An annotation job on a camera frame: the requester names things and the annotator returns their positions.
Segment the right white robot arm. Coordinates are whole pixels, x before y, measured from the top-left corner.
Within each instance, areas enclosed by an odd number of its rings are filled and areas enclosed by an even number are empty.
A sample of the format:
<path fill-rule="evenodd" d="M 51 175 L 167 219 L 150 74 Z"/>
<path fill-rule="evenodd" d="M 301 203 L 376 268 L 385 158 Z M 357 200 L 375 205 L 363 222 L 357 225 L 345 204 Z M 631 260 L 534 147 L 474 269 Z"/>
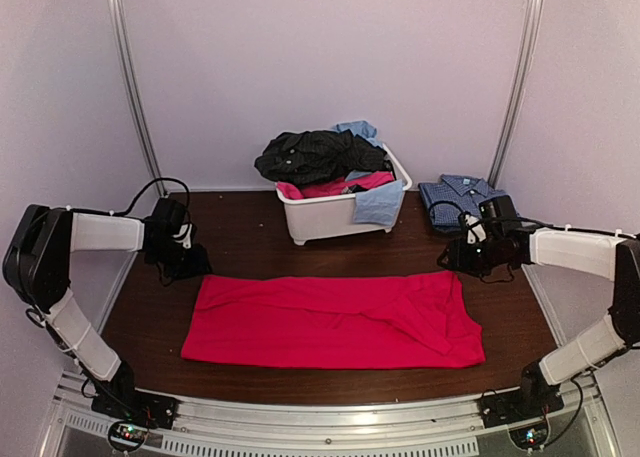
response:
<path fill-rule="evenodd" d="M 604 317 L 555 351 L 528 365 L 512 407 L 535 417 L 559 386 L 629 352 L 639 342 L 639 238 L 620 231 L 554 226 L 517 214 L 510 197 L 479 205 L 480 215 L 459 216 L 460 237 L 438 257 L 440 267 L 483 279 L 493 269 L 554 266 L 602 277 L 614 285 Z"/>

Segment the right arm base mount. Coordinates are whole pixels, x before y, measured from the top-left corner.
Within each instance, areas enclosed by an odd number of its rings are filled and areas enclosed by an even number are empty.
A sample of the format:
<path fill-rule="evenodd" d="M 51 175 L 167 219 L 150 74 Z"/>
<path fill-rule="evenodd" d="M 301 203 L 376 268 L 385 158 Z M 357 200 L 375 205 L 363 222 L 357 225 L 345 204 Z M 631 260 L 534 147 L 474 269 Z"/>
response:
<path fill-rule="evenodd" d="M 485 428 L 542 419 L 546 414 L 564 408 L 564 401 L 557 391 L 541 401 L 526 402 L 520 388 L 504 392 L 489 389 L 481 394 L 476 404 Z"/>

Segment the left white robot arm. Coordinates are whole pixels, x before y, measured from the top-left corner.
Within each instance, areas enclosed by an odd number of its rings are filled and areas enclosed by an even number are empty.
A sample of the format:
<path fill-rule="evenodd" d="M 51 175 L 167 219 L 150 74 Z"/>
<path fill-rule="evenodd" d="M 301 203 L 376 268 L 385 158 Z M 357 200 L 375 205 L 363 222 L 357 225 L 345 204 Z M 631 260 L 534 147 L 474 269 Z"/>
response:
<path fill-rule="evenodd" d="M 168 283 L 211 273 L 206 249 L 195 241 L 187 205 L 159 199 L 151 214 L 30 205 L 2 264 L 5 282 L 26 304 L 32 321 L 94 383 L 106 406 L 123 421 L 144 410 L 131 367 L 103 340 L 71 289 L 71 257 L 78 252 L 140 253 Z"/>

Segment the red t-shirt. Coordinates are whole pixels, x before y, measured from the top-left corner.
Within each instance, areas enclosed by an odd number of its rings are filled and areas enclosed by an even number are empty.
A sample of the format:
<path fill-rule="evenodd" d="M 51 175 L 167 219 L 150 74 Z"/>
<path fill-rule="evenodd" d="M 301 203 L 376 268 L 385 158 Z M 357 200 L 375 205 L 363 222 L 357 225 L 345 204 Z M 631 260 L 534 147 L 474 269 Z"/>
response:
<path fill-rule="evenodd" d="M 482 328 L 449 271 L 375 278 L 204 278 L 185 360 L 281 369 L 460 369 Z"/>

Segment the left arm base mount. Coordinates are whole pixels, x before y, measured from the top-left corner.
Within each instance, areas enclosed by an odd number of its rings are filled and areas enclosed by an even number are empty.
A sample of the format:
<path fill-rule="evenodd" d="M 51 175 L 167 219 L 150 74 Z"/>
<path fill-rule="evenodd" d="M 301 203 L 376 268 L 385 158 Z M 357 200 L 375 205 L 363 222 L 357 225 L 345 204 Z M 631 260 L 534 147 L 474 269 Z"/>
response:
<path fill-rule="evenodd" d="M 92 400 L 91 409 L 117 420 L 131 422 L 149 429 L 171 430 L 178 408 L 178 400 L 160 394 L 136 391 L 134 403 L 127 410 L 113 399 L 99 395 Z"/>

